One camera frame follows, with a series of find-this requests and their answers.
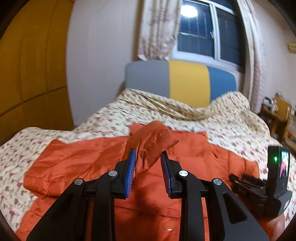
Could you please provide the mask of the orange puffer jacket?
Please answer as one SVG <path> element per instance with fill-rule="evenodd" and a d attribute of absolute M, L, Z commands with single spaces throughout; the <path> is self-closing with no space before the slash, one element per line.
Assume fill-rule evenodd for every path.
<path fill-rule="evenodd" d="M 25 240 L 56 198 L 76 179 L 99 178 L 117 162 L 137 152 L 135 178 L 128 199 L 115 201 L 118 240 L 178 240 L 181 202 L 165 192 L 159 158 L 163 151 L 196 177 L 210 181 L 243 173 L 259 176 L 257 163 L 208 142 L 205 132 L 172 131 L 159 121 L 134 123 L 130 134 L 66 144 L 53 140 L 26 172 L 23 185 L 37 196 L 16 235 Z"/>

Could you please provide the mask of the floral cream bed quilt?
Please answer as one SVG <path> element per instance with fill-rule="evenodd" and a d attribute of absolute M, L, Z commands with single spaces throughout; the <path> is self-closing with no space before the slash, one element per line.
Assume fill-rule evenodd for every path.
<path fill-rule="evenodd" d="M 11 229 L 19 228 L 36 199 L 23 187 L 23 177 L 52 140 L 72 143 L 126 136 L 133 123 L 152 121 L 161 121 L 177 131 L 205 131 L 211 144 L 256 162 L 261 178 L 267 177 L 267 147 L 278 144 L 241 92 L 227 92 L 205 108 L 191 108 L 167 97 L 126 89 L 72 131 L 21 128 L 1 146 L 1 212 Z"/>

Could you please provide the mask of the wooden bedside table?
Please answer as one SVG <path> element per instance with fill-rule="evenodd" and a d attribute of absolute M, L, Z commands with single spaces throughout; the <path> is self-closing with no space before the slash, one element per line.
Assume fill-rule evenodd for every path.
<path fill-rule="evenodd" d="M 258 115 L 267 124 L 271 137 L 282 142 L 291 114 L 292 104 L 277 92 L 273 98 L 263 99 Z"/>

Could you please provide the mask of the floral right curtain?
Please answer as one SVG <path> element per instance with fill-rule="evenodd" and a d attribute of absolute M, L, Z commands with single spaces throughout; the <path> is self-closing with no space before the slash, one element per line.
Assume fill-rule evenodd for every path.
<path fill-rule="evenodd" d="M 251 1 L 237 1 L 242 16 L 246 42 L 245 74 L 242 92 L 247 97 L 251 111 L 258 113 L 264 99 L 265 49 L 259 20 Z"/>

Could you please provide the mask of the grey yellow blue headboard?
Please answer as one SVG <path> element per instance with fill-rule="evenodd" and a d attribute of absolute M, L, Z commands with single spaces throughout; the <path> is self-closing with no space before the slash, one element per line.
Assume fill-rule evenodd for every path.
<path fill-rule="evenodd" d="M 221 95 L 237 90 L 233 74 L 206 65 L 148 60 L 129 63 L 125 87 L 164 96 L 203 108 Z"/>

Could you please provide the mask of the yellow wooden wardrobe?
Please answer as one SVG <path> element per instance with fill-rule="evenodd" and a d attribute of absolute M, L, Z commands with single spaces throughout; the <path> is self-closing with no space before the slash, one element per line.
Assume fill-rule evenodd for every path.
<path fill-rule="evenodd" d="M 1 36 L 1 143 L 27 127 L 74 127 L 66 77 L 73 1 L 18 1 Z"/>

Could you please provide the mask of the white framed window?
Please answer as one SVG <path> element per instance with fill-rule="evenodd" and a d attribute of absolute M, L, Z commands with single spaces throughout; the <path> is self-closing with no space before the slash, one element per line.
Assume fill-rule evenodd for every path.
<path fill-rule="evenodd" d="M 172 58 L 243 72 L 245 37 L 237 1 L 183 1 Z"/>

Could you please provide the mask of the floral cream curtain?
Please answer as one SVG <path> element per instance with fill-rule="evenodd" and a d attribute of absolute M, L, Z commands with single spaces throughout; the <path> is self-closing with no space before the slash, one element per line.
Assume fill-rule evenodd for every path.
<path fill-rule="evenodd" d="M 169 60 L 180 26 L 181 0 L 144 1 L 137 56 Z"/>

